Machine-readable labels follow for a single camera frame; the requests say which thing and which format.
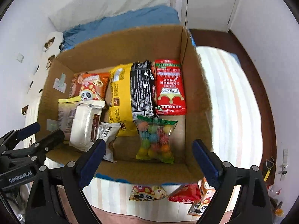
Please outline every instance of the light switch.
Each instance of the light switch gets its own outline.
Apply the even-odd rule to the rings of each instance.
[[[24,59],[24,56],[19,53],[17,56],[17,60],[22,63],[23,59]]]

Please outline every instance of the bedsheet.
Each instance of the bedsheet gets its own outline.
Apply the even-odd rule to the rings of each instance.
[[[78,43],[114,31],[158,24],[180,24],[178,12],[172,7],[161,5],[79,24],[63,32],[63,50],[71,49]]]

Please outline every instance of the gumball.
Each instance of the gumball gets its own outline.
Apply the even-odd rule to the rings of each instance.
[[[167,136],[167,135],[162,135],[162,136],[160,136],[160,138],[159,138],[159,142],[160,142],[160,144],[162,144],[162,145],[167,144],[167,143],[168,143],[168,136]]]
[[[171,152],[163,152],[162,157],[164,159],[170,159],[170,158],[172,158],[172,154],[171,154]]]
[[[168,144],[161,146],[160,148],[161,152],[165,153],[165,152],[170,152],[170,147]]]
[[[172,125],[165,125],[165,126],[163,127],[163,131],[164,131],[165,134],[168,135],[168,136],[169,136],[169,133],[172,131],[172,129],[173,129],[173,126],[172,126]]]
[[[146,121],[141,121],[137,127],[139,131],[145,131],[148,129],[149,124]]]
[[[145,149],[149,149],[150,147],[150,141],[149,139],[143,139],[141,142],[141,147]]]
[[[139,136],[141,139],[148,139],[150,134],[147,131],[140,131]]]
[[[158,141],[158,135],[157,134],[150,134],[149,135],[149,141],[151,143],[157,142]]]
[[[149,128],[148,128],[148,132],[151,133],[151,134],[155,134],[157,129],[158,129],[157,125],[150,125]]]
[[[158,152],[160,150],[158,144],[152,144],[150,145],[150,148],[155,152]]]
[[[139,156],[146,156],[147,155],[147,149],[143,148],[143,147],[140,147],[137,155],[139,155]]]
[[[148,149],[147,154],[150,158],[157,159],[158,153],[154,151],[152,148]]]

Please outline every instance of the wooden floor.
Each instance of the wooden floor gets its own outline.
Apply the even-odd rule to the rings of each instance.
[[[191,29],[191,33],[197,46],[211,46],[220,48],[238,56],[241,67],[245,72],[255,94],[255,98],[261,113],[263,157],[260,168],[262,169],[266,159],[270,159],[271,156],[273,156],[274,160],[276,161],[276,136],[272,111],[264,85],[247,52],[231,31],[225,33],[218,31]],[[273,184],[274,174],[275,169],[273,168],[267,183]]]

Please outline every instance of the snack package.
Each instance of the snack package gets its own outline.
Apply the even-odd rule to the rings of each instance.
[[[58,99],[58,128],[64,132],[65,141],[70,140],[76,108],[81,103],[80,96],[70,99]]]
[[[82,101],[104,100],[110,73],[92,73],[82,75],[79,91]]]
[[[196,200],[201,200],[201,194],[197,183],[185,185],[181,190],[168,198],[169,201],[192,204]]]
[[[166,191],[160,186],[136,185],[130,193],[129,200],[160,200],[166,197]]]
[[[120,123],[121,129],[116,136],[135,136],[138,134],[133,122],[131,107],[132,63],[119,65],[110,70],[112,102],[109,108],[109,122]]]
[[[98,127],[105,101],[81,101],[77,106],[69,144],[81,151],[88,151],[98,139]]]
[[[70,88],[70,93],[69,93],[69,98],[79,96],[79,91],[83,82],[83,75],[88,74],[88,72],[81,72],[74,74],[72,83],[71,83],[71,88]]]
[[[174,163],[169,137],[177,123],[177,121],[137,115],[136,124],[139,130],[141,147],[136,159],[159,159],[161,162]]]
[[[112,141],[115,139],[115,136],[120,128],[120,123],[100,123],[97,139],[103,139],[106,142],[106,153],[103,157],[104,160],[115,162],[113,160],[112,144],[110,143],[112,143]]]
[[[151,72],[151,62],[134,62],[131,68],[131,106],[133,121],[137,115],[154,117],[154,98],[152,90],[154,76]]]
[[[157,109],[156,114],[185,115],[186,101],[181,73],[177,60],[155,60]]]
[[[203,197],[201,200],[197,200],[192,204],[191,208],[188,211],[188,215],[200,217],[206,210],[209,203],[212,201],[212,197],[216,192],[215,188],[207,183],[205,177],[201,182],[200,189],[203,193]]]

